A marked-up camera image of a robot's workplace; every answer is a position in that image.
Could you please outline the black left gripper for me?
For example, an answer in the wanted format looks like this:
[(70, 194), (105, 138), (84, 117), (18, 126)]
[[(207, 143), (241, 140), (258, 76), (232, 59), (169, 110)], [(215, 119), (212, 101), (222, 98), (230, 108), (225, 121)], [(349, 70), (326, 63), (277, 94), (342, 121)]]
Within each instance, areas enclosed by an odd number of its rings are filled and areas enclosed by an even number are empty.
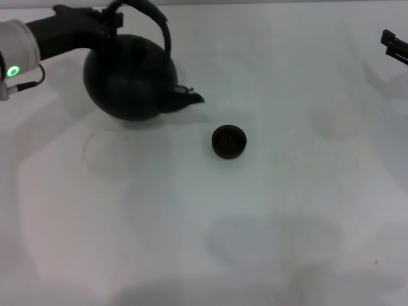
[(78, 48), (97, 50), (117, 29), (123, 26), (123, 14), (117, 10), (123, 1), (112, 1), (102, 14), (92, 8), (55, 5), (51, 17), (28, 22), (40, 51), (42, 61)]

